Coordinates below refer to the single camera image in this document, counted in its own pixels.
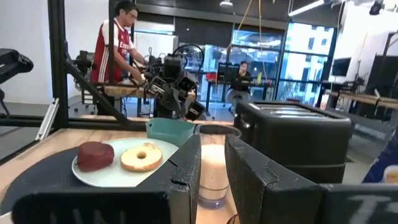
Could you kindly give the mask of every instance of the table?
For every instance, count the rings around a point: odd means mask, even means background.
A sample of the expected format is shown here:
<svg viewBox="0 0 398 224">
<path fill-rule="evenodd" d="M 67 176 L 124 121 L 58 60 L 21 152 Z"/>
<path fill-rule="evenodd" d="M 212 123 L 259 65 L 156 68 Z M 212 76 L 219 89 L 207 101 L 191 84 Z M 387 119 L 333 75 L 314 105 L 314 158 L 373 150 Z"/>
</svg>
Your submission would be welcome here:
<svg viewBox="0 0 398 224">
<path fill-rule="evenodd" d="M 103 116 L 94 116 L 93 119 L 103 119 Z M 86 130 L 86 129 L 61 129 L 56 133 L 44 139 L 22 154 L 13 158 L 11 161 L 0 166 L 0 201 L 2 200 L 9 184 L 22 172 L 34 165 L 36 162 L 51 156 L 57 152 L 79 146 L 87 141 L 107 141 L 119 138 L 145 138 L 145 132 L 132 131 L 104 131 L 104 130 Z M 198 206 L 197 224 L 224 224 L 236 213 L 235 204 L 231 192 L 228 192 L 227 204 L 218 210 L 207 210 Z M 10 222 L 9 214 L 0 217 L 0 223 L 8 224 Z"/>
<path fill-rule="evenodd" d="M 329 82 L 326 80 L 322 81 L 321 88 L 320 88 L 319 95 L 318 95 L 318 101 L 315 106 L 317 108 L 321 107 L 322 96 L 326 93 L 327 89 L 332 89 L 332 91 L 340 91 L 343 87 L 344 87 L 344 84 L 342 84 L 342 83 L 333 83 L 333 82 Z"/>
<path fill-rule="evenodd" d="M 105 116 L 105 115 L 81 115 L 80 118 L 85 118 L 85 119 L 110 119 L 110 120 L 116 120 L 114 116 Z M 151 118 L 135 118 L 135 117 L 128 117 L 129 120 L 131 121 L 143 121 L 147 122 Z M 234 123 L 232 121 L 202 121 L 202 120 L 195 120 L 195 121 L 188 121 L 194 124 L 219 124 L 219 125 L 227 125 L 227 126 L 233 126 Z"/>
<path fill-rule="evenodd" d="M 207 84 L 207 93 L 206 93 L 206 115 L 209 116 L 209 102 L 210 102 L 210 89 L 211 86 L 216 84 L 216 80 L 206 80 L 208 82 Z M 245 83 L 245 82 L 236 82 L 236 83 L 231 83 L 231 82 L 217 82 L 217 85 L 221 84 L 221 85 L 238 85 L 238 86 L 248 86 L 248 87 L 262 87 L 264 88 L 264 90 L 262 91 L 262 100 L 266 99 L 267 96 L 267 89 L 268 89 L 268 84 L 257 84 L 257 83 Z"/>
<path fill-rule="evenodd" d="M 390 140 L 391 135 L 394 133 L 397 125 L 398 125 L 398 100 L 387 98 L 387 97 L 376 97 L 374 95 L 366 95 L 366 94 L 356 94 L 346 91 L 326 91 L 327 95 L 332 96 L 329 97 L 328 105 L 326 109 L 332 111 L 334 113 L 338 113 L 343 116 L 347 116 L 353 122 L 353 125 L 359 124 L 365 126 L 367 128 L 371 128 L 373 130 L 382 132 L 385 134 L 384 141 L 388 142 Z M 385 108 L 390 108 L 392 110 L 391 120 L 389 122 L 381 122 L 376 119 L 369 119 L 362 116 L 358 116 L 356 114 L 347 113 L 344 111 L 335 110 L 336 103 L 339 97 L 346 98 L 349 100 L 355 100 L 360 103 L 367 103 L 375 106 L 383 106 Z"/>
<path fill-rule="evenodd" d="M 398 110 L 398 100 L 397 99 L 392 99 L 388 97 L 377 97 L 374 95 L 366 95 L 366 94 L 356 94 L 356 93 L 350 93 L 350 92 L 335 92 L 335 91 L 326 91 L 327 95 L 330 96 L 335 96 L 335 97 L 342 97 L 342 98 L 347 98 L 350 100 L 356 100 L 361 103 L 367 103 L 370 105 L 376 105 L 376 106 L 383 106 L 385 108 L 391 108 L 394 110 Z"/>
<path fill-rule="evenodd" d="M 118 84 L 122 85 L 133 85 L 130 80 L 123 80 Z M 144 88 L 133 87 L 133 86 L 104 86 L 105 93 L 108 96 L 113 96 L 115 98 L 123 98 L 123 97 L 136 97 L 141 99 L 144 97 Z M 188 98 L 194 100 L 195 92 L 191 91 L 188 93 Z M 137 100 L 137 117 L 141 116 L 141 100 Z"/>
</svg>

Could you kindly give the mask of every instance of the red beet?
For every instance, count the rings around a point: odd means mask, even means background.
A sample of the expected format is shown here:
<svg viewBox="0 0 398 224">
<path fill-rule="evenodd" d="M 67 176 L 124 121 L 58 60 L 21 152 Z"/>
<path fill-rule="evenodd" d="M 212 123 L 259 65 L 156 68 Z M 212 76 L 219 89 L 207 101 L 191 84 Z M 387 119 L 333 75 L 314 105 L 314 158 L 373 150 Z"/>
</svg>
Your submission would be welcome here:
<svg viewBox="0 0 398 224">
<path fill-rule="evenodd" d="M 83 172 L 100 170 L 112 164 L 112 146 L 100 142 L 86 142 L 79 146 L 77 166 Z"/>
</svg>

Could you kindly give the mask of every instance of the glass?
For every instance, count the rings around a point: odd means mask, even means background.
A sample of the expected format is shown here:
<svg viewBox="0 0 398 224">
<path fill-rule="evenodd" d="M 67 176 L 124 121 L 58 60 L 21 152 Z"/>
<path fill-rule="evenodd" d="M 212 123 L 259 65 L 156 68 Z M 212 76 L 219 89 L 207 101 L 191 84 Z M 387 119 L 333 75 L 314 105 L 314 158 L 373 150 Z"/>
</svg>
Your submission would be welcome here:
<svg viewBox="0 0 398 224">
<path fill-rule="evenodd" d="M 214 45 L 198 45 L 203 53 L 205 59 L 201 71 L 204 72 L 217 72 L 218 64 L 226 62 L 226 49 L 225 47 L 218 47 Z M 186 47 L 183 51 L 184 56 L 188 59 L 188 64 L 185 69 L 197 72 L 201 63 L 201 52 L 195 47 Z"/>
<path fill-rule="evenodd" d="M 203 63 L 203 71 L 217 72 L 218 64 L 226 62 L 225 47 L 217 47 L 214 45 L 205 45 L 205 61 Z"/>
<path fill-rule="evenodd" d="M 241 63 L 243 61 L 248 62 L 248 72 L 255 78 L 262 72 L 262 63 L 264 62 L 267 78 L 276 78 L 278 58 L 279 52 L 275 51 L 263 50 L 261 52 L 259 49 L 233 47 L 229 56 L 229 62 L 232 64 Z"/>
<path fill-rule="evenodd" d="M 280 79 L 320 81 L 327 60 L 324 56 L 285 53 Z"/>
<path fill-rule="evenodd" d="M 334 29 L 290 23 L 285 50 L 328 55 Z"/>
<path fill-rule="evenodd" d="M 234 127 L 203 124 L 196 133 L 201 142 L 201 173 L 198 203 L 205 208 L 221 208 L 229 189 L 225 164 L 225 135 L 240 138 L 242 132 Z"/>
<path fill-rule="evenodd" d="M 261 40 L 259 32 L 234 30 L 232 35 L 232 44 L 250 47 L 262 46 L 266 49 L 280 49 L 281 41 L 281 34 L 262 33 Z"/>
<path fill-rule="evenodd" d="M 281 80 L 279 82 L 277 100 L 295 99 L 300 100 L 301 103 L 314 106 L 318 101 L 320 86 L 319 83 L 300 83 Z"/>
</svg>

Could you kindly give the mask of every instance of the glass of milk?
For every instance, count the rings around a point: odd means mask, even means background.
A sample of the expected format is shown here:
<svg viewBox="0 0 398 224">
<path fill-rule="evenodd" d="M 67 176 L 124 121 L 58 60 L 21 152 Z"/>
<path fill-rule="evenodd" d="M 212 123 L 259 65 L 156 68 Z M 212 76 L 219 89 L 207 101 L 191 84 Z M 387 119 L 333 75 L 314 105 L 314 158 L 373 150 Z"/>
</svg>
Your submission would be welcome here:
<svg viewBox="0 0 398 224">
<path fill-rule="evenodd" d="M 225 136 L 242 132 L 231 126 L 203 124 L 196 127 L 201 141 L 201 172 L 198 203 L 205 208 L 221 208 L 229 190 L 225 166 Z"/>
</svg>

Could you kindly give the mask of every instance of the glass wall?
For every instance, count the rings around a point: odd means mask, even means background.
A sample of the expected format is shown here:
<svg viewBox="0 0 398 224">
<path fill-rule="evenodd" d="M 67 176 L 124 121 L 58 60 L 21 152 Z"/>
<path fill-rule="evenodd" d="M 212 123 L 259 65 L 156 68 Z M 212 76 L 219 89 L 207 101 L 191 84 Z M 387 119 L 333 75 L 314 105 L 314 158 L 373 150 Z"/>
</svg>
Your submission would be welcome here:
<svg viewBox="0 0 398 224">
<path fill-rule="evenodd" d="M 310 105 L 317 102 L 334 31 L 331 27 L 289 24 L 277 100 L 294 98 Z"/>
<path fill-rule="evenodd" d="M 226 48 L 214 45 L 198 45 L 201 47 L 203 53 L 205 54 L 205 59 L 203 61 L 203 66 L 199 71 L 197 76 L 199 81 L 198 95 L 197 99 L 200 101 L 206 101 L 206 94 L 208 88 L 208 82 L 206 81 L 206 73 L 217 72 L 218 64 L 226 62 Z M 185 69 L 192 73 L 198 73 L 199 66 L 201 64 L 201 52 L 196 47 L 186 47 L 183 50 L 185 58 L 188 60 Z M 211 102 L 221 102 L 222 100 L 223 88 L 211 86 L 210 88 L 210 101 Z"/>
<path fill-rule="evenodd" d="M 323 68 L 328 59 L 334 28 L 290 23 L 286 43 L 282 49 L 281 33 L 234 30 L 232 47 L 227 52 L 225 47 L 200 45 L 205 53 L 204 63 L 199 72 L 198 99 L 205 101 L 208 82 L 206 74 L 217 72 L 220 62 L 249 63 L 248 72 L 253 78 L 262 73 L 263 80 L 271 80 L 272 87 L 266 93 L 267 100 L 295 98 L 302 103 L 314 105 L 318 100 Z M 197 73 L 200 63 L 200 51 L 194 47 L 183 52 L 188 63 L 187 70 Z M 210 102 L 224 102 L 229 86 L 218 85 L 210 88 Z M 252 100 L 261 100 L 263 88 L 250 89 Z"/>
<path fill-rule="evenodd" d="M 229 62 L 235 64 L 246 61 L 249 63 L 248 72 L 253 78 L 262 73 L 262 80 L 268 79 L 275 83 L 282 36 L 282 34 L 263 32 L 260 37 L 259 32 L 234 30 Z M 262 100 L 263 91 L 264 89 L 259 87 L 250 88 L 251 99 Z M 269 88 L 265 94 L 267 100 L 273 99 L 272 92 L 272 88 Z"/>
</svg>

